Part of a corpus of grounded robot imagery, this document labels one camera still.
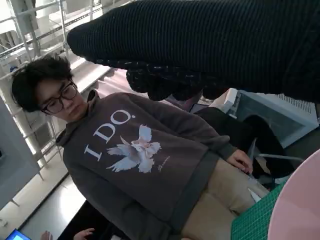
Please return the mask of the black gloved right hand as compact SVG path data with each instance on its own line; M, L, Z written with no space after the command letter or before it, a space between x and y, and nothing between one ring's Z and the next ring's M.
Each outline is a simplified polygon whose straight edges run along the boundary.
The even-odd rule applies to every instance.
M69 31L86 60L151 100L234 88L320 101L317 0L137 0Z

